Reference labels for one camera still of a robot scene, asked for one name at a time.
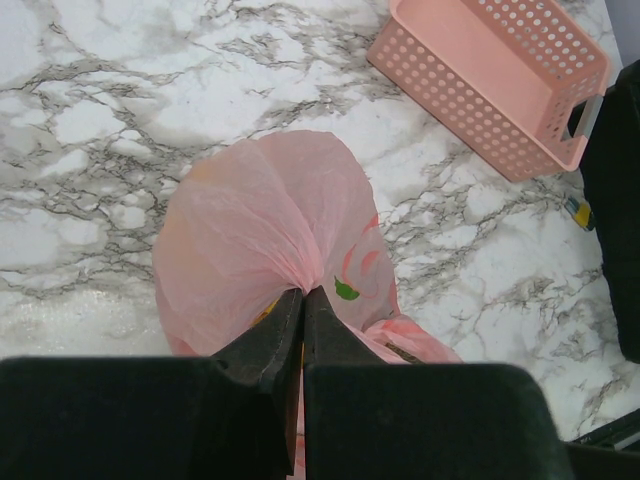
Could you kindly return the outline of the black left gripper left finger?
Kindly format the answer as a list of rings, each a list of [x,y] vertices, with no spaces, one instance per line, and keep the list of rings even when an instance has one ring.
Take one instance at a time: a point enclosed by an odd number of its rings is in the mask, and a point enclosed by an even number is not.
[[[294,471],[303,295],[205,357],[1,363],[5,479],[283,479]]]

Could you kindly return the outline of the pink plastic bag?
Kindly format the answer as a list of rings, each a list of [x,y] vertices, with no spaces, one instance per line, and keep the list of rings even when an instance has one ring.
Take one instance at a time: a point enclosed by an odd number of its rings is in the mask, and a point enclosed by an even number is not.
[[[322,289],[338,319],[388,364],[454,363],[456,354],[404,315],[371,185],[334,135],[240,141],[197,163],[173,193],[152,254],[171,351],[219,352],[303,295],[296,479],[306,475],[304,317]]]

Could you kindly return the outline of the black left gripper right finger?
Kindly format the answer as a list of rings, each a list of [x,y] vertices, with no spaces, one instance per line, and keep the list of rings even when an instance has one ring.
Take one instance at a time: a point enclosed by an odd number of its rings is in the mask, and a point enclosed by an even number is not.
[[[388,364],[305,300],[305,460],[310,479],[569,479],[544,396],[506,364]]]

